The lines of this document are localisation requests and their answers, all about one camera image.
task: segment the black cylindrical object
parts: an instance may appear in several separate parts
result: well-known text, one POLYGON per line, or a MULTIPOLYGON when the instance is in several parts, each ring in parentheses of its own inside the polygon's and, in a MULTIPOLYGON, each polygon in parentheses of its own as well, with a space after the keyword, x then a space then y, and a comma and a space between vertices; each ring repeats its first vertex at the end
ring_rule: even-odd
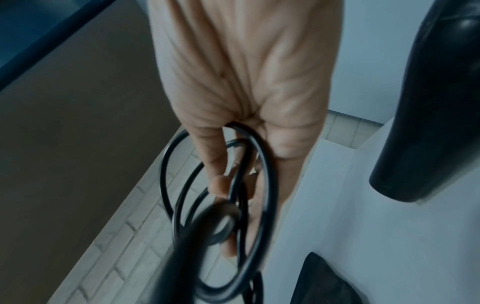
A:
POLYGON ((370 176, 402 202, 429 195, 480 148, 480 0, 437 0, 415 38, 396 116, 370 176))

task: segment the hand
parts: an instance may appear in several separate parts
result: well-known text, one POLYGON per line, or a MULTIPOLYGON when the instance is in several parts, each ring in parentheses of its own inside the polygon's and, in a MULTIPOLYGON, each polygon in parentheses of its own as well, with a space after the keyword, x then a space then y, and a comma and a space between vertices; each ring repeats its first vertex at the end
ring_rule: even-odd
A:
MULTIPOLYGON (((222 127, 238 121, 271 147, 282 206, 327 114, 341 0, 149 0, 149 17, 164 90, 205 164, 209 192, 227 196, 222 127)), ((248 250, 264 193, 256 170, 245 177, 253 197, 248 250)), ((234 256, 235 239, 221 250, 234 256)))

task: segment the black cable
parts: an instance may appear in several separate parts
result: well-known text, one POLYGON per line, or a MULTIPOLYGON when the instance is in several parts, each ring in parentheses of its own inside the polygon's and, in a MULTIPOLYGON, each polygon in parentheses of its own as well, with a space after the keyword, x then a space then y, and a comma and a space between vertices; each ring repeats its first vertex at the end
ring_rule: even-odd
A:
POLYGON ((188 136, 188 133, 186 131, 181 132, 165 149, 159 171, 160 193, 167 215, 172 221, 175 250, 169 258, 159 280, 158 294, 160 295, 157 299, 161 299, 162 304, 183 303, 180 301, 180 298, 175 298, 176 296, 180 296, 179 293, 182 293, 182 291, 182 298, 189 298, 191 296, 193 299, 195 294, 196 297, 210 303, 223 303, 240 294, 243 295, 244 301, 248 304, 262 304, 263 302, 263 282, 259 267, 271 243, 278 203, 278 181, 274 167, 274 158, 267 144, 251 128, 240 123, 230 123, 227 127, 234 129, 244 137, 244 139, 228 142, 227 147, 244 146, 245 148, 245 153, 238 164, 237 171, 232 177, 228 200, 210 206, 194 220, 196 210, 208 195, 208 191, 205 189, 188 211, 184 226, 180 223, 183 204, 188 190, 196 176, 202 170, 203 164, 200 164, 186 181, 174 210, 167 192, 167 166, 175 147, 188 136), (262 164, 265 192, 258 233, 253 241, 250 253, 247 256, 246 235, 249 213, 247 188, 243 183, 243 178, 248 173, 246 170, 251 163, 254 148, 262 164), (230 219, 228 224, 222 231, 214 234, 214 231, 220 224, 218 219, 225 217, 230 219), (224 286, 208 286, 198 279, 207 246, 226 240, 232 233, 236 233, 238 272, 233 279, 224 286), (180 252, 182 250, 193 253, 187 254, 180 252), (165 288, 169 288, 169 291, 166 292, 165 297, 162 297, 161 293, 165 288), (192 294, 185 296, 185 293, 190 291, 192 291, 192 294))

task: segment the brown surface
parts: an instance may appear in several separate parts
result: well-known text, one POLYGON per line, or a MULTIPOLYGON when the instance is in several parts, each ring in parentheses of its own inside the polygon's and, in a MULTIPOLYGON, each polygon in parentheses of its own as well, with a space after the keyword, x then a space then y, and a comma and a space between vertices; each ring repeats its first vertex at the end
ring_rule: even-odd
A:
POLYGON ((46 303, 179 127, 118 0, 0 92, 0 303, 46 303))

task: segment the finger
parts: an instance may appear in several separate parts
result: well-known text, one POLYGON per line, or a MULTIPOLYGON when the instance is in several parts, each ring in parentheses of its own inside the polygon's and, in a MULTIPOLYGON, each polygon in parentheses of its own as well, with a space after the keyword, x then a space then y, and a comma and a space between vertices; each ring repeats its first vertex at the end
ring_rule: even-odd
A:
POLYGON ((218 191, 210 191, 211 188, 223 189, 230 185, 230 180, 224 176, 228 155, 223 131, 221 128, 196 128, 188 125, 185 128, 205 166, 209 192, 216 195, 218 191))

